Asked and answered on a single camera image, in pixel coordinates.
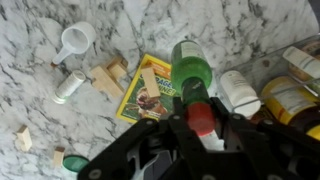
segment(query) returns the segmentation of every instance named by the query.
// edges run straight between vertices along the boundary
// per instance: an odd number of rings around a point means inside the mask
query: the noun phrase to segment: marble countertop
[[[198,42],[210,66],[223,70],[319,32],[306,0],[0,2],[0,179],[10,180],[75,179],[53,167],[56,146],[92,159],[130,127],[115,118],[121,98],[90,84],[90,69],[117,54],[129,62],[121,81],[127,88],[144,53],[168,61],[184,39]],[[61,32],[78,21],[94,26],[96,41],[52,69]],[[51,93],[75,69],[87,80],[66,104],[54,103]],[[20,150],[16,136],[22,124],[33,140],[29,152]]]

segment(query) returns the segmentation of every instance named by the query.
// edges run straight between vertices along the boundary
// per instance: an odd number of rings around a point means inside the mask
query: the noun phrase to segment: green object
[[[210,103],[208,91],[202,79],[197,77],[188,78],[183,82],[182,89],[184,105],[189,106],[197,102]]]
[[[179,94],[182,93],[182,84],[191,77],[200,78],[206,88],[210,86],[212,72],[201,47],[190,40],[181,41],[173,48],[171,54],[171,82]]]
[[[69,171],[78,173],[89,163],[89,160],[82,156],[70,155],[63,159],[63,167]]]

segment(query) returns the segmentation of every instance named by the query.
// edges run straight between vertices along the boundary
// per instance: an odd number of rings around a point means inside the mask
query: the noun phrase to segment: green bottle cap
[[[87,158],[78,155],[69,155],[63,159],[63,167],[75,173],[80,172],[88,163]]]

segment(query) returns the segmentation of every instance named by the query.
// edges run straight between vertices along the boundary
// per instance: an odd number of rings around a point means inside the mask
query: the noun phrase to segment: yellow label
[[[316,106],[314,102],[318,101],[310,92],[297,85],[290,77],[283,76],[270,81],[262,91],[262,96],[270,96],[264,101],[268,109],[286,125],[298,113]]]

